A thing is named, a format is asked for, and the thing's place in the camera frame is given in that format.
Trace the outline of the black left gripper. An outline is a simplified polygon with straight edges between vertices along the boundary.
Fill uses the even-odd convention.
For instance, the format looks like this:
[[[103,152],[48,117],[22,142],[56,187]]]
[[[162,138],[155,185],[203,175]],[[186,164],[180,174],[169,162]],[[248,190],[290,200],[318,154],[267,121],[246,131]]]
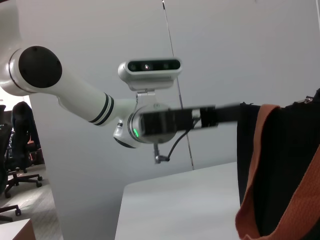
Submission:
[[[215,127],[220,123],[237,122],[241,104],[168,109],[140,114],[140,135],[144,137],[188,132],[198,128]]]

